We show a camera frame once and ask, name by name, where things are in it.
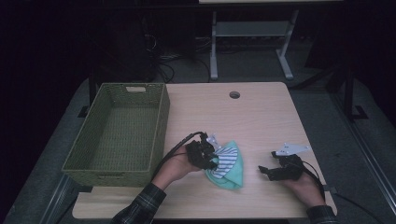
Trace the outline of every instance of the cloth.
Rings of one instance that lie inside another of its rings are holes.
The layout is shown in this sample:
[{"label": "cloth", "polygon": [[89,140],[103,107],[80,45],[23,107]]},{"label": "cloth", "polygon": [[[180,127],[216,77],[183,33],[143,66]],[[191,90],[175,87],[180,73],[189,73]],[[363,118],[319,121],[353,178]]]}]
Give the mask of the cloth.
[{"label": "cloth", "polygon": [[122,209],[111,219],[111,223],[149,224],[165,197],[165,192],[149,183],[128,207]]},{"label": "cloth", "polygon": [[[165,192],[149,183],[128,207],[122,209],[113,217],[111,223],[148,224],[152,221],[165,197]],[[306,213],[311,220],[311,224],[339,224],[330,206],[312,207]]]},{"label": "cloth", "polygon": [[205,170],[207,178],[223,189],[243,187],[244,163],[235,141],[215,151],[218,158],[212,161],[218,165],[215,170]]}]

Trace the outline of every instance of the gray carpet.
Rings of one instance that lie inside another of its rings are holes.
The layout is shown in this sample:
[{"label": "gray carpet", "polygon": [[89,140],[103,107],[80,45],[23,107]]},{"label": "gray carpet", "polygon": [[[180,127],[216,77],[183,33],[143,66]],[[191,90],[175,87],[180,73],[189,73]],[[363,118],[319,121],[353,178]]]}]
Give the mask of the gray carpet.
[{"label": "gray carpet", "polygon": [[[287,81],[283,77],[274,49],[269,48],[219,54],[217,82],[282,81],[288,86],[293,86],[312,77],[318,71],[304,68],[309,47],[309,43],[294,43],[290,46],[287,57],[291,70],[295,72],[293,81]],[[207,66],[208,56],[208,54],[198,55]],[[178,60],[168,64],[176,71],[173,78],[175,83],[207,82],[207,70],[202,63]],[[330,95],[324,90],[325,83],[326,78],[305,90],[290,91],[290,95],[329,187],[335,188],[341,195],[364,206],[384,223],[396,223],[396,216],[375,182],[362,156],[360,146],[350,131],[350,124],[334,102],[334,97],[338,99],[337,97],[342,96],[342,93]],[[53,192],[63,176],[61,167],[83,122],[83,119],[78,118],[78,113],[89,103],[88,92],[88,82],[85,81],[70,102],[5,223],[40,223],[41,218],[48,211],[53,212],[49,223],[55,223],[79,191],[90,190],[73,181],[67,182],[65,194],[60,197],[60,206],[55,210],[51,208],[48,210]],[[370,92],[359,82],[356,84],[354,100],[356,105],[361,105],[369,116],[369,119],[357,120],[355,125],[374,150],[373,153],[388,175],[389,181],[395,186],[393,171],[396,164],[392,162],[396,156],[395,129],[375,105]],[[357,206],[336,196],[333,198],[341,223],[376,223]],[[108,220],[77,220],[72,217],[69,209],[60,223],[108,223]],[[290,220],[290,223],[309,222],[306,219],[299,219]]]}]

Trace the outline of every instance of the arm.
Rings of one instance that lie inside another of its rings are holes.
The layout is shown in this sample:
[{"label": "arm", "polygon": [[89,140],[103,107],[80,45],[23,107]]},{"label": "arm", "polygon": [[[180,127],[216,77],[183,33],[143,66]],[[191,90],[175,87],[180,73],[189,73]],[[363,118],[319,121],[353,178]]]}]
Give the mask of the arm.
[{"label": "arm", "polygon": [[291,189],[297,198],[306,205],[308,208],[306,213],[311,223],[339,223],[332,208],[328,206],[321,197],[318,186],[311,176],[303,173],[296,181],[282,180],[281,182]]},{"label": "arm", "polygon": [[189,163],[185,153],[184,146],[178,149],[175,155],[180,155],[176,155],[164,163],[151,183],[137,195],[128,207],[118,212],[111,223],[150,223],[166,197],[163,191],[172,182],[183,178],[189,172],[200,170]]}]

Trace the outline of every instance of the plaid sleeve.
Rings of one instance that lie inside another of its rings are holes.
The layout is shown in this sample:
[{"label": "plaid sleeve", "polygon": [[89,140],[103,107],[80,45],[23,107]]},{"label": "plaid sleeve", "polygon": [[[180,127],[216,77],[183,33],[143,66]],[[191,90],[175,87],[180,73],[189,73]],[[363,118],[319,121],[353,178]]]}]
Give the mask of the plaid sleeve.
[{"label": "plaid sleeve", "polygon": [[327,205],[315,206],[309,208],[306,213],[309,216],[312,224],[338,224],[337,217],[335,216],[332,208]]},{"label": "plaid sleeve", "polygon": [[128,207],[111,219],[111,223],[150,223],[165,197],[165,192],[149,183]]}]

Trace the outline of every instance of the person's left hand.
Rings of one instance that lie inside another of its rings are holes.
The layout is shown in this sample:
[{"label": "person's left hand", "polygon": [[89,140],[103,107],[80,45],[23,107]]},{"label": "person's left hand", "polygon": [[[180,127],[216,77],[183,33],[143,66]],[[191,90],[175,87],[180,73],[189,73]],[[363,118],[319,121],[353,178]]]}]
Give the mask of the person's left hand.
[{"label": "person's left hand", "polygon": [[175,156],[163,164],[163,167],[161,167],[160,171],[155,175],[151,183],[164,190],[172,182],[183,178],[189,172],[201,170],[189,162],[186,153],[185,146],[179,148],[175,152]]}]

